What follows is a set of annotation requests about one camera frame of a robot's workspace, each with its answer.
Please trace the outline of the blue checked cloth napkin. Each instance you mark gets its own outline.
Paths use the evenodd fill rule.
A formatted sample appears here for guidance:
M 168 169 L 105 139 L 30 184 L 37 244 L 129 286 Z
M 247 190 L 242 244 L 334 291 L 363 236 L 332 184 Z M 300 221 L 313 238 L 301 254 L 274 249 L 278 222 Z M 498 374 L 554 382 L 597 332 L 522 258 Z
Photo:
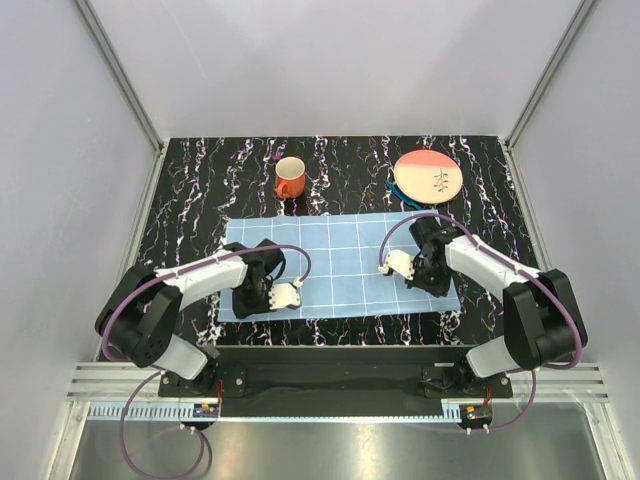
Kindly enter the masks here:
M 251 315 L 249 322 L 332 319 L 450 312 L 461 308 L 454 283 L 441 297 L 408 288 L 399 275 L 378 271 L 379 247 L 389 229 L 409 212 L 231 219 L 226 241 L 255 247 L 267 238 L 297 245 L 312 260 L 301 306 Z

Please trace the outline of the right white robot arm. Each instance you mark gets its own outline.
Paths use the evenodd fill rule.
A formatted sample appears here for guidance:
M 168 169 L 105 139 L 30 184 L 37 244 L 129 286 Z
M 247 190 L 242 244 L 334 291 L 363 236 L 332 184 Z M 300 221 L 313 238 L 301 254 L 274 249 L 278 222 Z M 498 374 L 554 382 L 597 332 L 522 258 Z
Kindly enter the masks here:
M 445 389 L 472 397 L 502 373 L 570 369 L 580 362 L 588 336 L 566 274 L 519 264 L 432 216 L 418 217 L 409 232 L 419 253 L 408 258 L 408 287 L 442 296 L 452 273 L 458 272 L 483 286 L 503 308 L 503 334 L 471 348 L 456 362 Z

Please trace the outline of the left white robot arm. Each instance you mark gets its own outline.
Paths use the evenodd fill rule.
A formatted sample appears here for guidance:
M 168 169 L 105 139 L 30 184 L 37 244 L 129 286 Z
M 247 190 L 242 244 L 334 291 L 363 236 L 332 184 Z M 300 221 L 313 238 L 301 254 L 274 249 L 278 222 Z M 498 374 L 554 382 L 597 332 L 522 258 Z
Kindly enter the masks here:
M 95 323 L 112 361 L 157 367 L 177 375 L 196 396 L 215 386 L 215 362 L 175 334 L 179 314 L 191 304 L 229 290 L 238 319 L 279 308 L 273 288 L 286 266 L 283 251 L 268 239 L 248 249 L 234 242 L 213 256 L 166 271 L 134 266 L 126 271 Z

